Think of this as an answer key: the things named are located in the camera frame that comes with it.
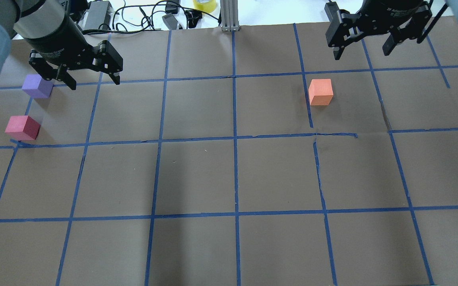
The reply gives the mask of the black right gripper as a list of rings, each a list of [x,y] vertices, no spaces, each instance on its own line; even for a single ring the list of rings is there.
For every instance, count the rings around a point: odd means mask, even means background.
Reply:
[[[383,44],[383,55],[389,56],[402,41],[420,38],[432,17],[423,0],[364,0],[355,14],[329,1],[324,10],[330,21],[326,41],[333,48],[335,60],[340,60],[342,48],[349,44],[386,34],[389,37]]]

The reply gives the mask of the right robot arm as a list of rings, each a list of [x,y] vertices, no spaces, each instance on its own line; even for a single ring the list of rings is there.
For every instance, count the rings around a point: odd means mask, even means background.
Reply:
[[[324,6],[330,22],[325,34],[327,45],[339,60],[347,46],[370,36],[388,35],[382,47],[385,56],[405,40],[420,44],[447,9],[458,22],[458,0],[446,0],[436,15],[432,4],[432,0],[364,0],[352,14],[329,0]]]

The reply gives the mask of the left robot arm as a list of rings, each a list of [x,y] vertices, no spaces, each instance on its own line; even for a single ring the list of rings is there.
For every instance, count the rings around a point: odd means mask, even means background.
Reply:
[[[56,0],[0,0],[0,73],[11,51],[12,32],[31,46],[29,65],[43,80],[75,90],[70,70],[107,74],[120,84],[123,59],[108,40],[92,46]]]

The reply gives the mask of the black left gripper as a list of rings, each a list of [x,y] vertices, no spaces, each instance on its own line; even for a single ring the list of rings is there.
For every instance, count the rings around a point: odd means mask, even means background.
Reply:
[[[115,85],[120,85],[122,56],[108,40],[97,46],[89,44],[69,16],[61,16],[59,24],[44,36],[29,35],[24,28],[21,35],[32,47],[29,64],[40,76],[56,76],[74,91],[77,83],[69,71],[91,70],[108,74]]]

